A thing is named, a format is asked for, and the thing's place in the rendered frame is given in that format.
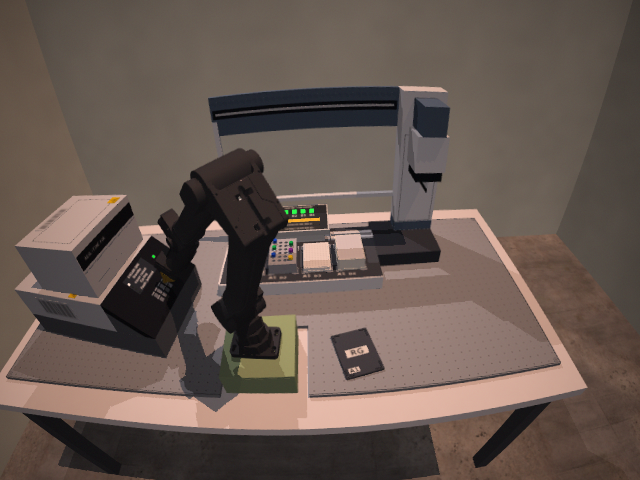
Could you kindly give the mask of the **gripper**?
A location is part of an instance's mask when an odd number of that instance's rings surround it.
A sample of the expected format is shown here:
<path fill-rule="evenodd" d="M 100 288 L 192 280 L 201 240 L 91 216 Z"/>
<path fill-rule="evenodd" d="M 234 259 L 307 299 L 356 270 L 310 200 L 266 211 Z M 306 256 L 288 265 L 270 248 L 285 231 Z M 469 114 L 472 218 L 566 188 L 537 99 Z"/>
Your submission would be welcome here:
<path fill-rule="evenodd" d="M 180 278 L 185 283 L 193 271 L 195 265 L 190 262 L 190 265 L 185 269 L 189 260 L 178 260 L 172 250 L 166 257 L 168 250 L 167 246 L 163 248 L 158 257 L 155 260 L 154 268 L 160 271 L 163 278 L 163 283 L 174 282 L 176 278 Z M 166 279 L 166 276 L 168 277 Z"/>

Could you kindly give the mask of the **white thermal cycler with black keypad panel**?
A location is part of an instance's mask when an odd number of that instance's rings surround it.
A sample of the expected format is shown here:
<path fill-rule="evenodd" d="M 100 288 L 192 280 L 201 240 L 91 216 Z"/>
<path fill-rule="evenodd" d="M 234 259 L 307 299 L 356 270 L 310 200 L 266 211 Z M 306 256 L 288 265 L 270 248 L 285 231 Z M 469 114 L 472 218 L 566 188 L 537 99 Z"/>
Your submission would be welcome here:
<path fill-rule="evenodd" d="M 72 196 L 15 245 L 31 273 L 14 290 L 46 331 L 167 357 L 202 283 L 195 264 L 163 283 L 164 246 L 127 195 Z"/>

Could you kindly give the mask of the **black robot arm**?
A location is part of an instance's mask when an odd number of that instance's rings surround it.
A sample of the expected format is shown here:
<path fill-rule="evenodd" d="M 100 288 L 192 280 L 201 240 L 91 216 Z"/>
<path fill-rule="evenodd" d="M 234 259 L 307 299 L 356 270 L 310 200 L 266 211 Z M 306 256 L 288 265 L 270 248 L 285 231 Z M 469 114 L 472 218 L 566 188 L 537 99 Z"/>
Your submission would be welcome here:
<path fill-rule="evenodd" d="M 214 220 L 228 235 L 226 289 L 211 309 L 220 324 L 234 332 L 230 354 L 236 358 L 279 356 L 281 329 L 269 328 L 258 316 L 266 308 L 259 284 L 271 243 L 287 227 L 289 216 L 263 171 L 256 151 L 231 151 L 191 171 L 179 193 L 185 205 L 180 217 L 170 209 L 158 219 L 170 247 L 166 257 L 172 250 L 177 259 L 190 259 L 185 269 Z"/>

